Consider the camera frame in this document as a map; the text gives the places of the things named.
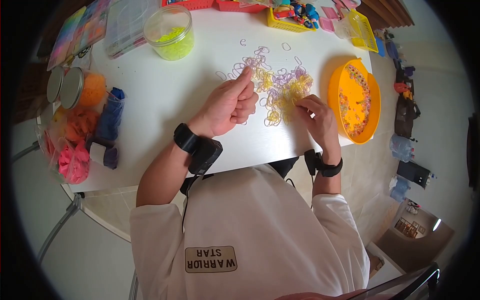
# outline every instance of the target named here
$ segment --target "man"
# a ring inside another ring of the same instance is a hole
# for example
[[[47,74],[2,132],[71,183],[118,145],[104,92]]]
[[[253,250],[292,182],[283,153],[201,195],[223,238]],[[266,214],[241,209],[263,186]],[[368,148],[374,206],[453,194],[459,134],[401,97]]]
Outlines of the man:
[[[213,138],[244,123],[258,100],[251,75],[247,67],[213,90],[189,129]],[[297,102],[296,113],[322,147],[323,162],[337,166],[332,110],[310,95]],[[183,233],[170,202],[190,160],[170,142],[138,187],[130,224],[145,299],[347,299],[366,288],[370,262],[340,195],[339,173],[316,175],[313,212],[270,165],[199,178],[188,194]]]

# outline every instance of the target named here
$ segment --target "wrist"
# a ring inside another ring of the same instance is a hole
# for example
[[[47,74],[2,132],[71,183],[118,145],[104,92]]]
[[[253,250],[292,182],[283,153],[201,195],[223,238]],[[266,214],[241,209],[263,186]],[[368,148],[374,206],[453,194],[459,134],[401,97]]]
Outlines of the wrist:
[[[212,139],[215,137],[210,126],[208,126],[208,122],[204,119],[204,117],[195,116],[189,122],[187,122],[188,128],[198,136],[207,137]]]
[[[336,166],[340,163],[342,159],[342,150],[340,148],[340,144],[335,147],[327,148],[325,147],[322,152],[322,161],[326,165]]]

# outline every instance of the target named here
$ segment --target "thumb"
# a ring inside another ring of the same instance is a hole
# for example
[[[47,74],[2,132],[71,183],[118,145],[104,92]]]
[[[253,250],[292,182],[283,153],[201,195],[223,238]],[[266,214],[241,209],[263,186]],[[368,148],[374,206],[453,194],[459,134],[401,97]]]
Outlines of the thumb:
[[[305,126],[307,126],[307,128],[310,128],[311,126],[315,126],[315,120],[310,117],[306,108],[295,106],[295,114],[300,119],[302,119],[303,123],[305,124]]]
[[[234,82],[228,87],[228,91],[235,96],[240,95],[240,93],[245,89],[248,83],[252,80],[252,69],[250,67],[245,67],[241,72],[240,76],[235,79]]]

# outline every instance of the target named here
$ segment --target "hand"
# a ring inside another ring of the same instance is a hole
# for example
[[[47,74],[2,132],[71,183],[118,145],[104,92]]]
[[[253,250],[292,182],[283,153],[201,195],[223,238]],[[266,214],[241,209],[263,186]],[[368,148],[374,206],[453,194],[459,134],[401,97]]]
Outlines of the hand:
[[[296,113],[307,126],[312,138],[323,149],[322,159],[328,165],[338,165],[341,159],[340,142],[335,114],[315,95],[296,103]]]
[[[252,70],[245,67],[240,76],[212,91],[200,111],[187,123],[196,135],[213,138],[242,124],[255,112],[258,94],[253,91]]]

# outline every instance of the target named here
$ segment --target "pink tray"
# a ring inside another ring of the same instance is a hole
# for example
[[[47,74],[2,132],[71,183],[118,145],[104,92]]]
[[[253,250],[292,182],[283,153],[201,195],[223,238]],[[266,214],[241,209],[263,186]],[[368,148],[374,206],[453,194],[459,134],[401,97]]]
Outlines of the pink tray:
[[[326,7],[322,6],[322,9],[329,19],[339,19],[338,14],[336,13],[335,9],[333,7]]]
[[[333,27],[333,22],[330,19],[327,19],[325,17],[320,17],[320,27],[328,32],[335,32],[335,28]]]

